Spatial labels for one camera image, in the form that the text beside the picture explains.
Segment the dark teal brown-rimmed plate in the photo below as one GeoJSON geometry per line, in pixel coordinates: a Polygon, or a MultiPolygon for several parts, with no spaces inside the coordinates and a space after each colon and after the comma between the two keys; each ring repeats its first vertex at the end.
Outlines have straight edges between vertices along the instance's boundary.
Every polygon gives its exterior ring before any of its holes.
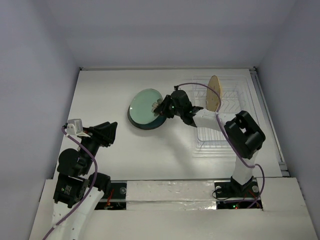
{"type": "Polygon", "coordinates": [[[127,110],[127,118],[128,121],[136,128],[140,129],[140,130],[154,130],[159,128],[161,125],[163,125],[166,121],[166,118],[164,116],[158,116],[154,121],[152,121],[151,123],[147,123],[147,124],[140,124],[135,122],[131,115],[130,115],[130,109],[128,108],[127,110]]]}

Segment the light green plate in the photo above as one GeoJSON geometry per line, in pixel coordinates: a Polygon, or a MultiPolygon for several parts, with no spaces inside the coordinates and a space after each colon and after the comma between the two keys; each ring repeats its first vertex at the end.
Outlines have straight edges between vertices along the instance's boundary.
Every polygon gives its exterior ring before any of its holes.
{"type": "Polygon", "coordinates": [[[161,93],[147,88],[137,93],[129,105],[129,116],[137,124],[147,125],[158,117],[154,110],[163,101],[161,93]]]}

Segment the yellow cream plate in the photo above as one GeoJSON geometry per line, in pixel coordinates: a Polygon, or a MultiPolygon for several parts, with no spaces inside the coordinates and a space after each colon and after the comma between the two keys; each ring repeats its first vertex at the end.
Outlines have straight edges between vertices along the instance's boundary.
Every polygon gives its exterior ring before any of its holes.
{"type": "Polygon", "coordinates": [[[213,75],[208,84],[206,91],[206,109],[212,112],[216,112],[220,106],[219,97],[222,95],[222,87],[219,78],[213,75]]]}

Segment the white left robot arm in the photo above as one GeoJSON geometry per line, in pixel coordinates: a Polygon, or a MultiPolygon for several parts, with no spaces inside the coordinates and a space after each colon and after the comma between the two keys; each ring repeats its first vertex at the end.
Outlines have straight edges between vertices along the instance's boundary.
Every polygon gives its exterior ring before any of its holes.
{"type": "Polygon", "coordinates": [[[52,226],[45,240],[80,240],[98,202],[110,195],[110,176],[98,172],[99,148],[110,147],[116,138],[117,122],[84,127],[81,119],[68,120],[63,135],[77,148],[63,150],[53,193],[52,226]]]}

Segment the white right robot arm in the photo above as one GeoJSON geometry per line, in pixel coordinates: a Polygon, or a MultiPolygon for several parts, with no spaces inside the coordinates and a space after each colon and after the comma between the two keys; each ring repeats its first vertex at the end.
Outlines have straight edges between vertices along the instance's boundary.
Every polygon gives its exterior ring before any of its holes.
{"type": "Polygon", "coordinates": [[[266,139],[247,111],[224,114],[192,105],[184,90],[175,90],[152,105],[156,116],[178,116],[188,126],[220,131],[236,154],[235,168],[228,182],[216,186],[213,196],[219,200],[243,198],[253,180],[255,158],[266,139]]]}

